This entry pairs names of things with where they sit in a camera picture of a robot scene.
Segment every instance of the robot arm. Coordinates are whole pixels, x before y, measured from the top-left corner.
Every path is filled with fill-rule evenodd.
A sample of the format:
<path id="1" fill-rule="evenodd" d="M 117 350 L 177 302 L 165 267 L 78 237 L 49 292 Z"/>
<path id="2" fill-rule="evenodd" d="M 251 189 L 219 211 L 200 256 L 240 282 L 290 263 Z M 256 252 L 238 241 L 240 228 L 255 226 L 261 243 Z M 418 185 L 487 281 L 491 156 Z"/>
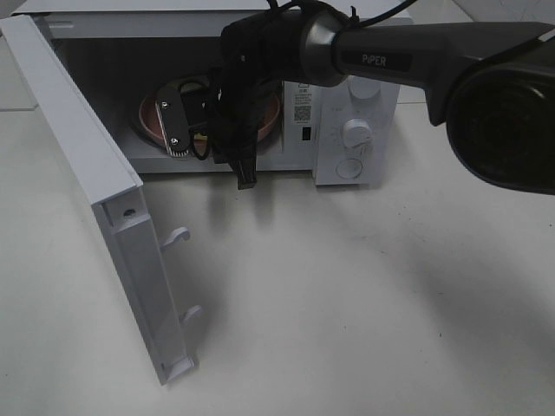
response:
<path id="1" fill-rule="evenodd" d="M 362 28 L 328 4 L 295 2 L 222 32 L 227 65 L 211 106 L 213 145 L 256 183 L 256 125 L 279 81 L 335 86 L 347 75 L 423 88 L 460 161 L 498 186 L 555 194 L 555 27 L 450 23 Z"/>

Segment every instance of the white microwave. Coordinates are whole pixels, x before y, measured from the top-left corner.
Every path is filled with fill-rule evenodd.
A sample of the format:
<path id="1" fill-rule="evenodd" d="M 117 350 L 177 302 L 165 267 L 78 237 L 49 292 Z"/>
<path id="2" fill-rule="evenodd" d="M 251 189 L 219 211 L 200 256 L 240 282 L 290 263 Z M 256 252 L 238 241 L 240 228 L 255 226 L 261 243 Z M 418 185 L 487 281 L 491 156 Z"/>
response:
<path id="1" fill-rule="evenodd" d="M 330 2 L 348 12 L 351 1 Z M 361 18 L 396 0 L 359 2 Z M 142 195 L 141 173 L 222 172 L 211 157 L 173 157 L 142 115 L 160 85 L 203 76 L 221 61 L 219 34 L 265 10 L 264 0 L 28 0 L 0 21 L 29 91 L 75 173 L 105 238 L 160 382 L 193 360 Z M 406 13 L 382 24 L 410 24 Z M 399 86 L 351 76 L 333 88 L 284 82 L 257 169 L 310 171 L 316 185 L 378 185 Z"/>

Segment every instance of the white knob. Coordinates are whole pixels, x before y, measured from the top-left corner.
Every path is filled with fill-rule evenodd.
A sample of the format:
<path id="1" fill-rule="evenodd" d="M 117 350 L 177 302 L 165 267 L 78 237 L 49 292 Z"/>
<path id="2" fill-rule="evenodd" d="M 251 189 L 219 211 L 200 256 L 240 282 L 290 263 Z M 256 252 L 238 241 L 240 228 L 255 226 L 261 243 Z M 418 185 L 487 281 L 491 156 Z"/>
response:
<path id="1" fill-rule="evenodd" d="M 382 83 L 379 81 L 359 76 L 350 76 L 348 83 L 350 94 L 358 100 L 369 100 L 378 94 L 382 87 Z"/>
<path id="2" fill-rule="evenodd" d="M 341 136 L 345 147 L 351 149 L 372 141 L 372 129 L 366 120 L 351 119 L 343 124 Z"/>

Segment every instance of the table surface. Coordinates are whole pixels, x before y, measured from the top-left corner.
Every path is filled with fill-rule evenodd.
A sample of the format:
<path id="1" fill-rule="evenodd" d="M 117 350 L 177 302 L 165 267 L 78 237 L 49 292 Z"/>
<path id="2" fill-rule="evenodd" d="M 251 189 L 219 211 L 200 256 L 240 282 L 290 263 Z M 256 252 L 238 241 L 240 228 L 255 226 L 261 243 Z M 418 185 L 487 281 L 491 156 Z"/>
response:
<path id="1" fill-rule="evenodd" d="M 460 18 L 422 3 L 423 22 Z M 145 177 L 159 234 L 193 235 L 165 255 L 178 308 L 206 308 L 199 367 L 161 387 L 93 215 L 18 91 L 29 110 L 0 112 L 0 414 L 554 414 L 555 198 L 476 179 L 420 93 L 403 89 L 380 189 Z"/>

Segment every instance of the barcode sticker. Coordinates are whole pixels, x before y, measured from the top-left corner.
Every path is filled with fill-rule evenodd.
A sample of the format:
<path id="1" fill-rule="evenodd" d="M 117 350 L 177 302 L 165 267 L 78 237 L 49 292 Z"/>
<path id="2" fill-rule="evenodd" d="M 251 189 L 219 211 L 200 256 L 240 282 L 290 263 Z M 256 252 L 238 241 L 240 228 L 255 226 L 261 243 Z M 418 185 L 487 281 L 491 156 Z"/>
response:
<path id="1" fill-rule="evenodd" d="M 297 84 L 293 92 L 293 124 L 310 126 L 312 122 L 312 86 Z"/>

